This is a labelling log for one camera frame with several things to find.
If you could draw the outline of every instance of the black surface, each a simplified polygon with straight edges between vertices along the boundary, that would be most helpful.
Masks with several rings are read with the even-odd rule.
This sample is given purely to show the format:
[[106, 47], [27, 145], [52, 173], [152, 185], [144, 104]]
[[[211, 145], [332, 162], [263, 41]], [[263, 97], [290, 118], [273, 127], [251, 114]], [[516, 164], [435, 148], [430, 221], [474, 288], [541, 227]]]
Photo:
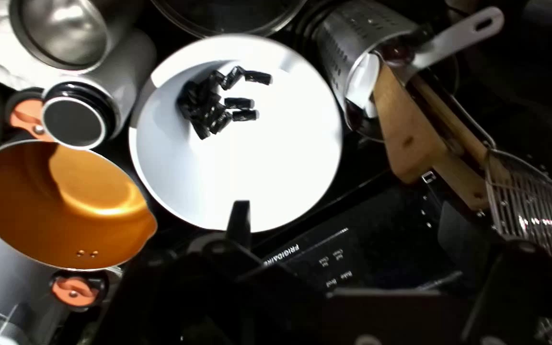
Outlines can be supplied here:
[[[416, 0], [395, 0], [386, 5], [403, 10], [405, 16], [416, 22], [443, 24], [445, 20], [445, 9], [437, 0], [422, 5]], [[311, 14], [305, 20], [313, 26], [317, 14], [309, 12], [309, 7], [303, 14]], [[138, 28], [156, 41], [159, 62], [194, 41], [152, 7], [140, 18]], [[292, 43], [294, 49], [307, 55], [317, 66], [315, 49], [307, 47], [309, 41], [299, 39], [299, 35], [307, 33], [305, 30], [305, 26], [296, 28], [294, 24], [274, 35], [274, 39]], [[531, 156], [537, 166], [547, 166], [552, 177], [552, 70], [545, 70], [526, 58], [508, 62], [503, 56], [474, 64], [468, 62], [468, 66], [470, 70], [466, 70], [466, 64], [460, 66], [462, 76], [458, 79], [441, 76], [443, 83], [458, 93], [464, 106], [497, 137], [503, 148], [524, 158]], [[117, 141], [123, 147], [110, 147], [104, 152], [113, 154], [112, 158], [117, 158], [117, 164], [135, 175], [125, 145], [127, 135], [121, 135]], [[386, 290], [426, 285], [453, 271], [453, 263], [439, 248], [435, 229], [428, 229], [428, 219], [420, 214], [422, 196], [414, 189], [399, 187], [388, 173], [384, 147], [359, 147], [359, 139], [351, 135], [345, 143], [340, 173], [324, 200], [301, 221], [253, 237], [251, 250], [257, 256], [269, 256], [307, 231], [361, 206], [368, 217], [345, 219], [343, 223], [355, 223], [365, 229], [357, 239], [368, 265], [370, 281], [366, 285]], [[113, 336], [112, 344], [142, 344], [142, 331], [150, 327], [152, 311], [148, 306], [158, 304], [156, 292], [163, 281], [163, 263], [171, 262], [173, 254], [184, 252], [194, 239], [207, 235], [175, 219], [150, 196], [148, 200], [159, 221], [159, 233], [146, 246], [144, 254], [131, 263], [127, 273], [129, 285], [115, 298], [110, 323], [104, 327], [104, 332]]]

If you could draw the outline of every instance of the small black object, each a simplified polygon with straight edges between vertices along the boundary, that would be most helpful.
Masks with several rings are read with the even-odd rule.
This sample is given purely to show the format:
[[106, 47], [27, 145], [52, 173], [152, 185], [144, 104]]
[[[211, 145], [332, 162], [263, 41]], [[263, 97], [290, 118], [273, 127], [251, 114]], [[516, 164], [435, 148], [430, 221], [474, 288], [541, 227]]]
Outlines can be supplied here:
[[211, 110], [209, 118], [209, 131], [213, 135], [219, 135], [232, 122], [232, 116], [221, 104]]
[[211, 131], [204, 125], [204, 124], [192, 124], [194, 125], [194, 131], [198, 133], [198, 137], [202, 141], [209, 139], [211, 137]]
[[232, 122], [255, 122], [257, 112], [255, 110], [242, 110], [232, 114]]
[[273, 76], [261, 72], [246, 72], [244, 79], [248, 83], [273, 85]]
[[253, 110], [255, 102], [250, 99], [225, 99], [227, 110]]
[[223, 91], [234, 89], [234, 85], [238, 85], [242, 78], [246, 78], [246, 70], [242, 70], [240, 66], [236, 66], [236, 68], [227, 76], [227, 79], [221, 83], [221, 89], [223, 89]]
[[251, 246], [251, 202], [236, 200], [227, 227], [227, 239], [242, 248]]

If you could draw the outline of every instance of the frying pan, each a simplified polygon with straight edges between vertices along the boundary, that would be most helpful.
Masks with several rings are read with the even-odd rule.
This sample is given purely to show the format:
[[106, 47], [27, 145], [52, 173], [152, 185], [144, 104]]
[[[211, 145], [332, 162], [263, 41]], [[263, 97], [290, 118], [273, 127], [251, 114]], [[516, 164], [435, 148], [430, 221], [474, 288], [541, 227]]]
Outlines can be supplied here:
[[133, 260], [158, 229], [138, 187], [94, 152], [50, 143], [0, 148], [0, 239], [58, 269]]

